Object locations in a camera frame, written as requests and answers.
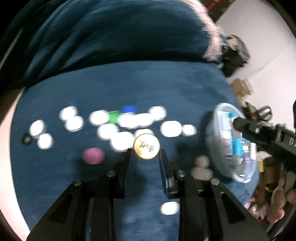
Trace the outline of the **grey mesh basket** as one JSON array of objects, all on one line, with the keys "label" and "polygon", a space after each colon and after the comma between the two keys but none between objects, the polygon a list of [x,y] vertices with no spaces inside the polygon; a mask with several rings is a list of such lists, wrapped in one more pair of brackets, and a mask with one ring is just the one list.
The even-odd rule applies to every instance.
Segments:
[{"label": "grey mesh basket", "polygon": [[206,145],[215,169],[239,183],[248,183],[257,168],[256,144],[235,130],[235,118],[245,118],[229,103],[218,104],[206,127]]}]

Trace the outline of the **pink bottle cap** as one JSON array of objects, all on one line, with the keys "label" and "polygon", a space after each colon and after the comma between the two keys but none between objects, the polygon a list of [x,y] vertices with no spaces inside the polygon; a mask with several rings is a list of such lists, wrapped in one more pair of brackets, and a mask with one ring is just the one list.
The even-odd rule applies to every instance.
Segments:
[{"label": "pink bottle cap", "polygon": [[89,148],[82,154],[82,160],[90,165],[100,164],[104,160],[104,157],[104,151],[100,148]]}]

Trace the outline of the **blue bottle cap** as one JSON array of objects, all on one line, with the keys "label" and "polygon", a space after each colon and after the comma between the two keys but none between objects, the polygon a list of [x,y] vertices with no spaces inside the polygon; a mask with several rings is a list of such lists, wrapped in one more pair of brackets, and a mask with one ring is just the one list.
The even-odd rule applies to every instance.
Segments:
[{"label": "blue bottle cap", "polygon": [[120,111],[121,113],[137,113],[137,108],[133,105],[126,105]]}]

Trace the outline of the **small black cap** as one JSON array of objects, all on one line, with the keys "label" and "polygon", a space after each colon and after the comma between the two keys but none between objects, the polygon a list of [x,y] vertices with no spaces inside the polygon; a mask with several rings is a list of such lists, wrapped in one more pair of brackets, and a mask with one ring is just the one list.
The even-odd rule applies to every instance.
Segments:
[{"label": "small black cap", "polygon": [[21,143],[24,146],[30,145],[32,142],[32,137],[29,133],[24,133],[21,137]]}]

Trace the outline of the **dark blue velvet blanket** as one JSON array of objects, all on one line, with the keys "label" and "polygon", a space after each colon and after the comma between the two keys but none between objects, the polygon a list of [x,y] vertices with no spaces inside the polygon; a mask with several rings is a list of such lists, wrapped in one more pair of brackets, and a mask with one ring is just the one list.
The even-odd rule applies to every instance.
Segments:
[{"label": "dark blue velvet blanket", "polygon": [[[18,205],[31,228],[28,240],[264,240],[244,202],[254,187],[221,175],[206,145],[206,127],[215,107],[240,110],[219,67],[199,62],[138,61],[84,68],[46,79],[22,94],[11,125],[11,165]],[[75,106],[84,126],[65,128],[59,112]],[[120,198],[120,169],[133,149],[136,128],[119,128],[110,140],[97,136],[89,122],[97,110],[133,105],[137,113],[163,106],[167,115],[146,128],[166,151],[174,174],[174,195],[164,193],[159,152],[151,160],[133,151],[133,172],[125,199]],[[34,121],[46,132],[21,143]],[[194,136],[167,138],[165,121],[194,125]],[[100,148],[100,164],[82,160],[86,149]],[[163,215],[163,203],[180,210]]]}]

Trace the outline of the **white stacked lid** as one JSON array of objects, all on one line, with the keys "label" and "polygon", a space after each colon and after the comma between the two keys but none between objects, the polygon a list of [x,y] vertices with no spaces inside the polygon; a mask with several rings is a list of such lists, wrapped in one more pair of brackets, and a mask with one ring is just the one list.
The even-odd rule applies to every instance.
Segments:
[{"label": "white stacked lid", "polygon": [[162,121],[167,116],[167,111],[163,106],[152,106],[149,109],[154,121]]}]

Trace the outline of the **large white lid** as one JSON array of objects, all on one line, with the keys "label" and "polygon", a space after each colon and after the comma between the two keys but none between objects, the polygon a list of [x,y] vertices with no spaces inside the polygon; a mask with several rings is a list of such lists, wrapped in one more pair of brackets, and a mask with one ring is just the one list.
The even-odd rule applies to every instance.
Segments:
[{"label": "large white lid", "polygon": [[165,121],[161,124],[160,131],[167,138],[178,137],[182,133],[182,125],[176,120]]}]

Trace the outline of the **dark blue pillow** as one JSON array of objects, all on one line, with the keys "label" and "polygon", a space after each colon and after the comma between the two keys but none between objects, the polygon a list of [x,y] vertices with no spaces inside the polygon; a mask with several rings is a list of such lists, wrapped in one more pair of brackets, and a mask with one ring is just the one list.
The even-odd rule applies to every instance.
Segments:
[{"label": "dark blue pillow", "polygon": [[123,61],[211,62],[203,27],[183,1],[66,1],[33,35],[24,77]]}]

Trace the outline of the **pink fringed scarf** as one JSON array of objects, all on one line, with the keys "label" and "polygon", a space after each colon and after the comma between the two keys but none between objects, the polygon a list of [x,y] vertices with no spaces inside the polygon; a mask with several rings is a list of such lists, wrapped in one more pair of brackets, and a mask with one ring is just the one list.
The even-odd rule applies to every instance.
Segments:
[{"label": "pink fringed scarf", "polygon": [[203,31],[208,36],[208,47],[203,56],[207,61],[220,61],[223,46],[225,45],[225,34],[220,26],[216,25],[208,15],[208,9],[200,1],[183,1],[187,4],[198,19],[204,24]]}]

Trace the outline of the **white bottle cap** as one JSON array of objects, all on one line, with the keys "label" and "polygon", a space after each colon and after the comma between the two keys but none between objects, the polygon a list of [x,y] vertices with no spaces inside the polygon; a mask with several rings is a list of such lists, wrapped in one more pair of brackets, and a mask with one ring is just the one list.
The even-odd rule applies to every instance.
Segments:
[{"label": "white bottle cap", "polygon": [[67,121],[68,119],[76,116],[77,113],[78,113],[78,110],[75,106],[73,105],[67,106],[59,112],[59,118],[62,121]]},{"label": "white bottle cap", "polygon": [[185,137],[194,136],[197,133],[197,129],[194,125],[182,125],[182,135]]},{"label": "white bottle cap", "polygon": [[109,121],[109,112],[106,110],[97,110],[89,115],[89,122],[93,126],[100,126]]},{"label": "white bottle cap", "polygon": [[84,120],[83,117],[77,115],[73,116],[65,122],[65,128],[69,132],[76,132],[83,128]]},{"label": "white bottle cap", "polygon": [[34,121],[29,128],[29,133],[33,138],[39,138],[45,132],[46,125],[43,120]]},{"label": "white bottle cap", "polygon": [[98,127],[97,136],[100,139],[107,141],[110,140],[117,132],[119,132],[119,128],[116,124],[106,123]]}]

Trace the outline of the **green open cap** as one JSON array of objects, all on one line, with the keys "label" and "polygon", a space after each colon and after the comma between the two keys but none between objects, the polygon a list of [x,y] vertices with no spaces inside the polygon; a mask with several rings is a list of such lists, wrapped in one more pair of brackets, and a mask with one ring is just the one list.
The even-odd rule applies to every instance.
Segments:
[{"label": "green open cap", "polygon": [[120,111],[118,110],[110,111],[108,113],[108,116],[109,116],[109,119],[108,119],[109,123],[117,124],[118,118],[120,116]]}]

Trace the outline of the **gold lid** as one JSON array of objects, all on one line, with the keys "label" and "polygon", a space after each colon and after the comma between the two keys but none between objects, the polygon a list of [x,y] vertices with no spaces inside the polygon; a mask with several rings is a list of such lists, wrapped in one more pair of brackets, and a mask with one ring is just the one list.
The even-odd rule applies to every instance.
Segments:
[{"label": "gold lid", "polygon": [[153,159],[160,151],[160,142],[150,133],[139,135],[133,143],[135,155],[142,160]]}]

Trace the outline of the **white cap near front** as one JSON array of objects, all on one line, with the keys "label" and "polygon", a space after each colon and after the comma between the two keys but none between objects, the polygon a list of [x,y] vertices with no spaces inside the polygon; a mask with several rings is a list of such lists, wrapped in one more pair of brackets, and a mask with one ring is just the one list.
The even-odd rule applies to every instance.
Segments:
[{"label": "white cap near front", "polygon": [[161,205],[160,211],[163,215],[174,215],[180,210],[180,205],[176,201],[165,202]]}]

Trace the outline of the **white jar lying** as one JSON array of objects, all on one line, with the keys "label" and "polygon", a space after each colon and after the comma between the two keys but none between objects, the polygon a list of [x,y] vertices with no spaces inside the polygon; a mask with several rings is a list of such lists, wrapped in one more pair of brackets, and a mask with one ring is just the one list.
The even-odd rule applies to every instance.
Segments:
[{"label": "white jar lying", "polygon": [[136,128],[146,128],[154,123],[154,118],[150,113],[122,113],[117,119],[117,124],[129,130]]}]

